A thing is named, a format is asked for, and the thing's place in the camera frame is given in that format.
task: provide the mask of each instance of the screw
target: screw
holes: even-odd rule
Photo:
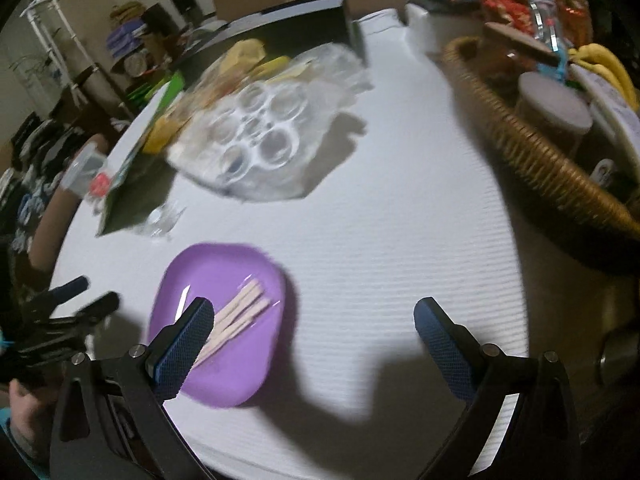
[[[553,350],[550,350],[548,352],[545,352],[545,359],[547,361],[549,361],[550,363],[557,363],[558,362],[558,354],[556,354]]]
[[[144,354],[146,351],[146,346],[144,345],[133,345],[130,349],[129,349],[129,355],[131,357],[140,357],[142,354]]]
[[[500,355],[500,349],[493,343],[482,345],[482,352],[489,357],[498,357]]]
[[[72,358],[71,358],[71,362],[75,365],[79,365],[82,361],[84,361],[85,358],[85,354],[84,352],[78,352],[77,354],[75,354]]]

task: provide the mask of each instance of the purple plate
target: purple plate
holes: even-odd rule
[[[271,306],[241,334],[194,368],[182,392],[214,408],[231,408],[249,399],[267,377],[275,349],[282,309],[284,280],[265,254],[245,245],[197,244],[169,264],[149,322],[148,340],[175,322],[180,296],[187,285],[185,308],[198,296],[217,313],[238,293],[247,278],[256,278]]]

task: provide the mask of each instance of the bunch of bananas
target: bunch of bananas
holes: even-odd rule
[[[598,74],[620,92],[633,111],[638,111],[636,89],[625,67],[607,47],[597,43],[581,46],[578,50],[569,50],[571,61]]]

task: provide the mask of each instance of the white table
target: white table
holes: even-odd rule
[[[415,478],[462,410],[415,333],[413,307],[424,296],[481,343],[527,354],[509,217],[445,77],[411,54],[398,22],[379,16],[363,27],[374,89],[334,128],[324,156],[353,152],[306,198],[241,203],[178,175],[170,199],[186,211],[170,240],[96,238],[98,219],[83,204],[56,266],[54,286],[80,274],[92,282],[60,315],[107,290],[122,295],[106,331],[119,351],[144,339],[137,330],[146,330],[162,274],[189,245],[252,244],[282,267],[296,291],[287,308],[297,304],[297,381],[276,364],[282,382],[253,406],[212,410],[182,394],[165,404],[201,459],[239,479]],[[112,166],[151,113],[124,135]],[[360,121],[361,134],[348,134]],[[514,401],[477,465],[490,463]]]

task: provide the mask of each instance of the blue gripper pad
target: blue gripper pad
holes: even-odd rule
[[[159,402],[173,399],[213,329],[209,300],[196,298],[174,324],[165,326],[149,344],[146,373]]]
[[[447,381],[449,390],[470,404],[476,396],[472,368],[430,307],[432,298],[420,300],[414,308],[415,329]]]

